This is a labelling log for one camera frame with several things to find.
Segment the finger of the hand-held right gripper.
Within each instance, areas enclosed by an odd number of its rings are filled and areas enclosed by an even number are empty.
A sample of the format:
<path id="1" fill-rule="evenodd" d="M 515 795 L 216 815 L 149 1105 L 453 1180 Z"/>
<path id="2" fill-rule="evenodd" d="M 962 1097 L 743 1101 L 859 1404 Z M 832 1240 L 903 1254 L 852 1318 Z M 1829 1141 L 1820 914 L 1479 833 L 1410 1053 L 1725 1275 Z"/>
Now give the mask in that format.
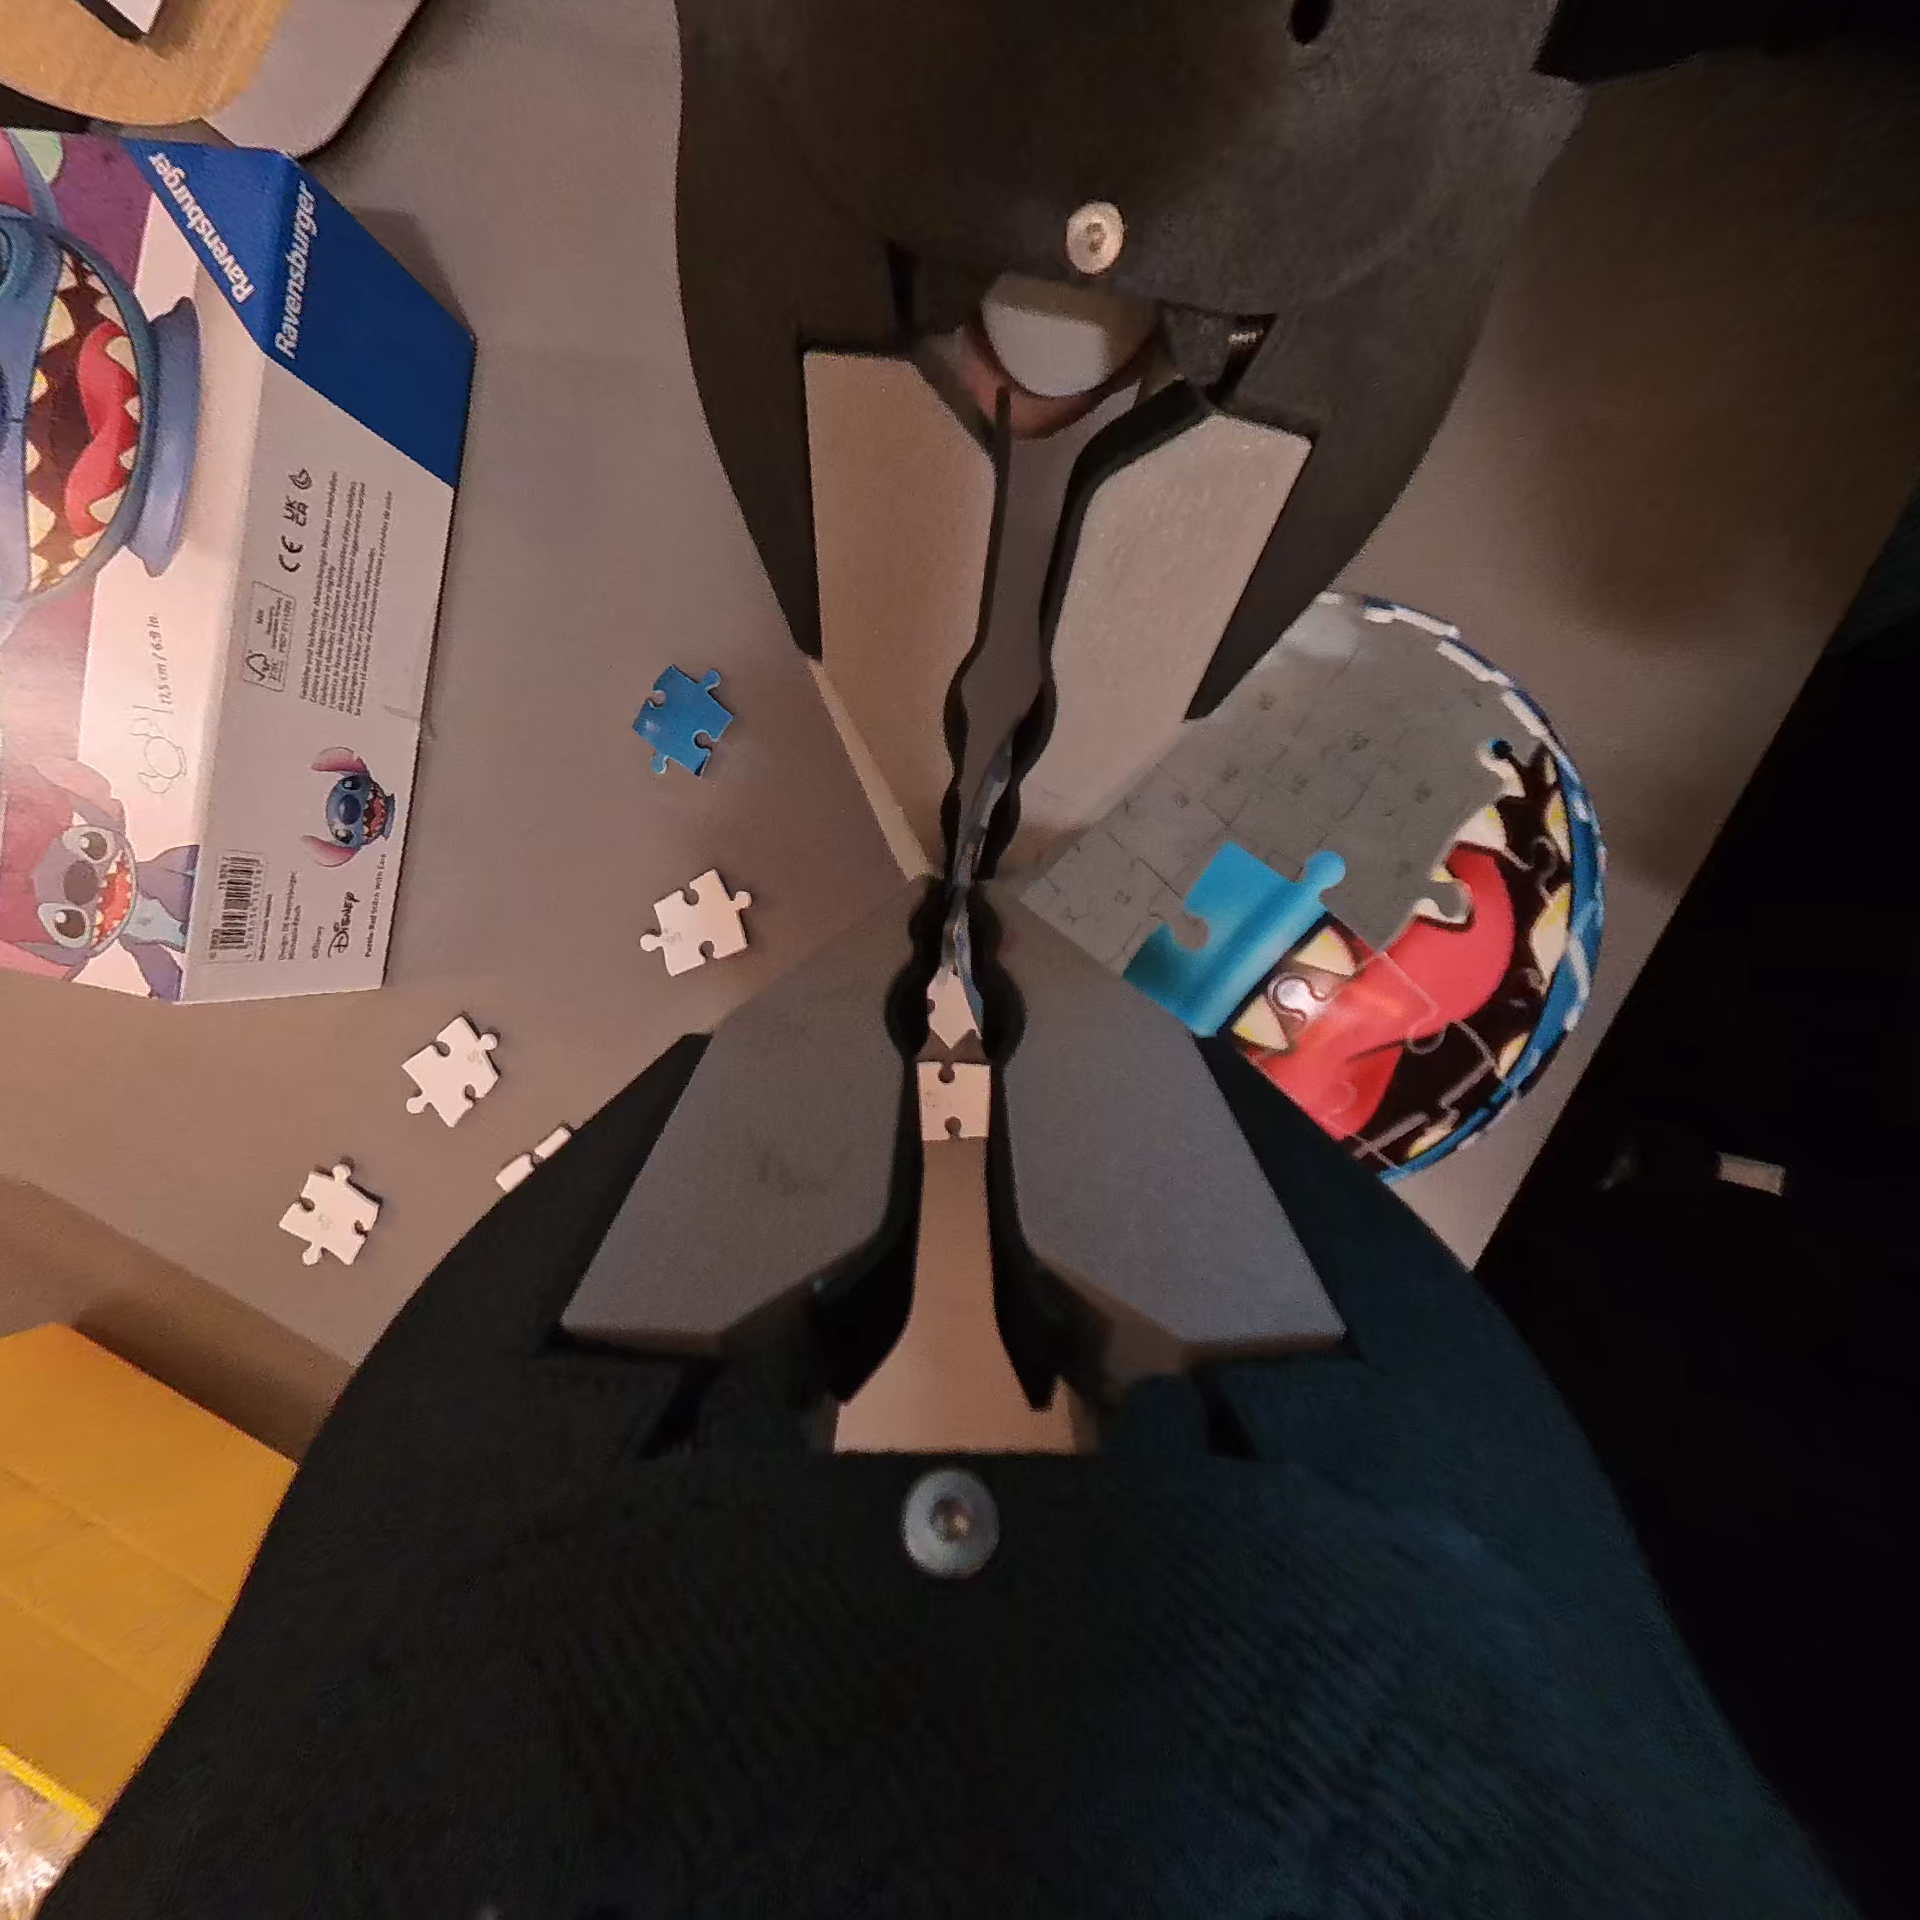
<path id="1" fill-rule="evenodd" d="M 1000 405 L 980 771 L 1020 744 L 992 878 L 1040 873 L 1175 747 L 1305 460 L 1202 395 L 1116 395 L 1033 441 Z"/>
<path id="2" fill-rule="evenodd" d="M 946 698 L 980 617 L 995 468 L 909 363 L 805 355 L 822 654 L 812 670 L 906 878 L 946 870 Z"/>

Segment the blue puzzle piece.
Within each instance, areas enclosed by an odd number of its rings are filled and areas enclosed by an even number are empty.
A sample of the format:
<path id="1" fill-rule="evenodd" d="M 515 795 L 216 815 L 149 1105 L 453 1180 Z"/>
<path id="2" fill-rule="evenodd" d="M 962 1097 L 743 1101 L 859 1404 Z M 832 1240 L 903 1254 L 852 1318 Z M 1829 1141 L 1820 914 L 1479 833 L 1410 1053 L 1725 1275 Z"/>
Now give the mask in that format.
<path id="1" fill-rule="evenodd" d="M 689 674 L 667 663 L 636 707 L 630 733 L 646 748 L 650 778 L 666 778 L 670 768 L 703 778 L 732 724 L 720 670 Z"/>

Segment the blue-edged puzzle piece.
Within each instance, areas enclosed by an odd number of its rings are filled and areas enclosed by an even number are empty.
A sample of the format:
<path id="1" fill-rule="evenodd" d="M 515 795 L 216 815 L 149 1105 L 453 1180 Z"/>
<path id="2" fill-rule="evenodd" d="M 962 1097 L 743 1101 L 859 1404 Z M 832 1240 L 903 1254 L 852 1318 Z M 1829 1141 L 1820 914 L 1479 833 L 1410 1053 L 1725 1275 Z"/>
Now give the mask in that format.
<path id="1" fill-rule="evenodd" d="M 935 965 L 925 981 L 925 1054 L 957 1060 L 966 1043 L 985 1040 L 985 995 L 973 954 L 973 907 L 995 873 L 996 853 L 1017 827 L 1017 744 L 1015 724 L 957 811 L 957 841 L 949 853 L 935 917 Z"/>

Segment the yellow box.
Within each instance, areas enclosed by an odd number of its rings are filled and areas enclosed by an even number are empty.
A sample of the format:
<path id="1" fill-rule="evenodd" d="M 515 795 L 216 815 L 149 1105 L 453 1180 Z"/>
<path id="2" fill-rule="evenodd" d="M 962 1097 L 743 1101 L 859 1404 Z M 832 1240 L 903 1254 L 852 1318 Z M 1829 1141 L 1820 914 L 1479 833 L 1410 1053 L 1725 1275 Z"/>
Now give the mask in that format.
<path id="1" fill-rule="evenodd" d="M 197 1680 L 293 1463 L 69 1325 L 2 1340 L 2 1770 L 100 1818 Z"/>

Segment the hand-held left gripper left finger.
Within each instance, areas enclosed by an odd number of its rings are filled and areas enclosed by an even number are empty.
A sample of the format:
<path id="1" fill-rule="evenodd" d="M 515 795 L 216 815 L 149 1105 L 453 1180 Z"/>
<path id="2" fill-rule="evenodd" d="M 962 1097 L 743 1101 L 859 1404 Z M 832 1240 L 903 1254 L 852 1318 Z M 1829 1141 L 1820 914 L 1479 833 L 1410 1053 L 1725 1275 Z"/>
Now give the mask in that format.
<path id="1" fill-rule="evenodd" d="M 849 1404 L 912 1313 L 935 897 L 893 897 L 705 1037 L 563 1313 L 600 1351 Z"/>

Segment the partly built puzzle ball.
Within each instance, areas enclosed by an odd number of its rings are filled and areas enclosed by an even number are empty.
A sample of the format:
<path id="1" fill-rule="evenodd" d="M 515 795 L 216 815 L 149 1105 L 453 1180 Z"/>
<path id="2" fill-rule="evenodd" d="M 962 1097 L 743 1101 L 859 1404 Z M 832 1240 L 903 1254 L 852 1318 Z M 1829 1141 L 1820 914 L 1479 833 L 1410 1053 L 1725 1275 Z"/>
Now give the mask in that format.
<path id="1" fill-rule="evenodd" d="M 1579 1023 L 1603 883 L 1547 711 L 1456 627 L 1326 591 L 1020 900 L 1397 1185 Z"/>

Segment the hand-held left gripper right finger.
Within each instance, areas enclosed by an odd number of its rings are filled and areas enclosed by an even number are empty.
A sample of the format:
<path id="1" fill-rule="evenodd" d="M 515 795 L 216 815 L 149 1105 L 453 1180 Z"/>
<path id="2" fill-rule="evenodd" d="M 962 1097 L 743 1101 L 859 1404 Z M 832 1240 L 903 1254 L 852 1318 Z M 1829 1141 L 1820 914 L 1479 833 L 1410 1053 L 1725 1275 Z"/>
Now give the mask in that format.
<path id="1" fill-rule="evenodd" d="M 970 907 L 995 1318 L 1027 1404 L 1330 1351 L 1346 1323 L 1197 1037 L 1010 897 Z"/>

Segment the clear plastic bag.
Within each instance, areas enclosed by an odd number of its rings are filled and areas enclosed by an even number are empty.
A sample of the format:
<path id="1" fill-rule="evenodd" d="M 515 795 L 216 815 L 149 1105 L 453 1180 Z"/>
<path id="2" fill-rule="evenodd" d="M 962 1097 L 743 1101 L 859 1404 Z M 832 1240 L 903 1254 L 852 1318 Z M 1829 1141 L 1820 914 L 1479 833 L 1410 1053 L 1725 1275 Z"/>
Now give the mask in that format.
<path id="1" fill-rule="evenodd" d="M 33 1918 L 100 1813 L 2 1747 L 2 1918 Z"/>

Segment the brown cardboard sheet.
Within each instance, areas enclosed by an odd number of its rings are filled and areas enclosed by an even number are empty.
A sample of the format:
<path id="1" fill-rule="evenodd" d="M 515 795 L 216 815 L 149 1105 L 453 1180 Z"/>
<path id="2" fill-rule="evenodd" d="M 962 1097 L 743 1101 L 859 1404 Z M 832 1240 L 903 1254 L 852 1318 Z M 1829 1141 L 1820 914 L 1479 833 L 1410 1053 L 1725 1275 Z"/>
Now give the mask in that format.
<path id="1" fill-rule="evenodd" d="M 293 158 L 350 121 L 419 3 L 6 3 L 2 124 L 180 128 Z"/>

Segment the puzzle box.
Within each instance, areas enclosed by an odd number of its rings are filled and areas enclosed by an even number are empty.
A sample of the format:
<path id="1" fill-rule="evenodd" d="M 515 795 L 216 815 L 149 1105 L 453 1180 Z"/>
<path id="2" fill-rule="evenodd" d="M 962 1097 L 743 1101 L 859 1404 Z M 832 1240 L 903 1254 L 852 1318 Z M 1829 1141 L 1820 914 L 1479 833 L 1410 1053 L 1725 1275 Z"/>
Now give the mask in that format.
<path id="1" fill-rule="evenodd" d="M 2 968 L 380 988 L 475 344 L 296 160 L 2 133 Z"/>

